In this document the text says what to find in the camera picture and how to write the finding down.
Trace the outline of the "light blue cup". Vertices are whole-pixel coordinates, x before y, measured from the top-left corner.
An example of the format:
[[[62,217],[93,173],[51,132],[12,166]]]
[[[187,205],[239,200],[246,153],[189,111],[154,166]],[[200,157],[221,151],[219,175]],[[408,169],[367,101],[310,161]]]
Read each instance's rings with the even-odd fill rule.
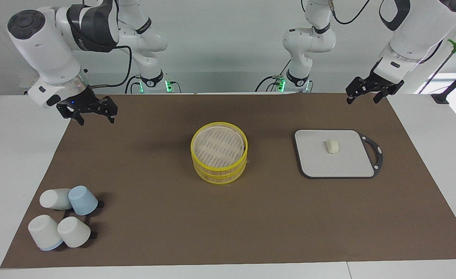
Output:
[[[68,198],[75,214],[79,216],[91,214],[98,207],[98,199],[84,185],[70,189]]]

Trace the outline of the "brown table mat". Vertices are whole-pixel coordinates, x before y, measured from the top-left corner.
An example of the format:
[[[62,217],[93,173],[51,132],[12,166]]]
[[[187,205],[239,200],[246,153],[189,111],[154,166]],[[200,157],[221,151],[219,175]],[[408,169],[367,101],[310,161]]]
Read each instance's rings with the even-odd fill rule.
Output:
[[[274,264],[456,258],[456,217],[387,100],[345,94],[115,95],[114,124],[70,122],[1,268]],[[196,173],[189,145],[209,122],[248,138],[229,185]],[[307,179],[299,129],[353,129],[384,154],[372,179]],[[28,233],[47,189],[85,185],[104,208],[82,248],[43,252]]]

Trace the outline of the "plain white cup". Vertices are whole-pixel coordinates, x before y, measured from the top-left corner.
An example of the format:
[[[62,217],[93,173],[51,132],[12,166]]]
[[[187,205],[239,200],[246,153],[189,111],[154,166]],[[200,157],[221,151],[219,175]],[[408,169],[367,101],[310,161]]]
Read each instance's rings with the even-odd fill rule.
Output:
[[[66,217],[57,226],[63,242],[70,248],[77,248],[89,240],[91,229],[77,217]]]

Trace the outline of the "grey cutting board black rim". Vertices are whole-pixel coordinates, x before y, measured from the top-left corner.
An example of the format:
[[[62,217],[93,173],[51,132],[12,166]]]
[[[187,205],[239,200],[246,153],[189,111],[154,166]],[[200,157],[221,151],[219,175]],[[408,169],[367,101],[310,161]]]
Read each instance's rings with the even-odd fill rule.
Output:
[[[338,140],[337,154],[327,152],[329,139]],[[299,129],[294,145],[300,171],[309,179],[370,179],[383,164],[380,146],[353,129]]]

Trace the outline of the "white box with yellow labels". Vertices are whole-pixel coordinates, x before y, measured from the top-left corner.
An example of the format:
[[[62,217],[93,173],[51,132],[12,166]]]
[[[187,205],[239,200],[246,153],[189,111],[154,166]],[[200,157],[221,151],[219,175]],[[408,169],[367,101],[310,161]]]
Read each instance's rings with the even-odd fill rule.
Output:
[[[28,95],[28,90],[40,79],[39,76],[23,77],[19,82],[19,89],[22,95]]]

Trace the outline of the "yellow steamer tier with cloth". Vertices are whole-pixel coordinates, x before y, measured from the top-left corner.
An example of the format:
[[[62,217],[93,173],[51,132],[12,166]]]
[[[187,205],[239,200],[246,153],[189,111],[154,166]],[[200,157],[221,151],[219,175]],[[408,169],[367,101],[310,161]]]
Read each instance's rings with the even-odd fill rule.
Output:
[[[189,145],[194,165],[208,171],[226,172],[247,162],[248,139],[229,122],[210,122],[198,129]]]

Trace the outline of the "white cup with blue rim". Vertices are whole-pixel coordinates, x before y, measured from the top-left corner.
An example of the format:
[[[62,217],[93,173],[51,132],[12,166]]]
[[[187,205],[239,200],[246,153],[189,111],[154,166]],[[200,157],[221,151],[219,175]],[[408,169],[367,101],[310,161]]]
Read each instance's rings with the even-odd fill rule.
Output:
[[[47,214],[35,217],[28,224],[28,231],[41,251],[56,249],[63,243],[57,228],[58,223]]]

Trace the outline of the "yellow bamboo steamer base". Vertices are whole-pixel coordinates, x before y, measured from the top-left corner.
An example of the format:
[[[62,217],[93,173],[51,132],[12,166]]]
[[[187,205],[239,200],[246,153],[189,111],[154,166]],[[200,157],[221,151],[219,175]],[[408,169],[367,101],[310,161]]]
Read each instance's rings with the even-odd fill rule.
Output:
[[[212,185],[228,185],[241,177],[247,165],[247,157],[240,158],[235,164],[218,170],[201,163],[194,155],[192,162],[197,175]]]

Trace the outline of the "black cup rack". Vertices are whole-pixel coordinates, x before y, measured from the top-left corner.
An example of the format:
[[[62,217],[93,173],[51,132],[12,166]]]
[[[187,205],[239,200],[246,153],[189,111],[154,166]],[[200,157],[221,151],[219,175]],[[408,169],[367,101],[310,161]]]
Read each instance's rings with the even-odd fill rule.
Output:
[[[68,210],[64,210],[64,215],[63,215],[63,218],[67,218],[67,217],[80,217],[79,220],[82,220],[83,223],[87,226],[90,226],[90,221],[92,219],[92,217],[96,217],[102,210],[102,208],[105,207],[105,201],[102,201],[102,200],[98,200],[98,203],[97,203],[97,207],[95,210],[93,210],[93,212],[89,213],[89,214],[86,214],[86,215],[76,215],[75,211],[73,208],[71,209],[68,209]]]

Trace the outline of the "white cup lying sideways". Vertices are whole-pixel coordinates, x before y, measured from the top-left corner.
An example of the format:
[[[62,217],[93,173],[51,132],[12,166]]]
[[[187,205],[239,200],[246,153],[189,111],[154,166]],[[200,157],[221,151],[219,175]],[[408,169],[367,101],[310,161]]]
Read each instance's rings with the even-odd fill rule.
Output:
[[[40,205],[51,210],[70,210],[69,192],[70,188],[48,189],[41,194]]]

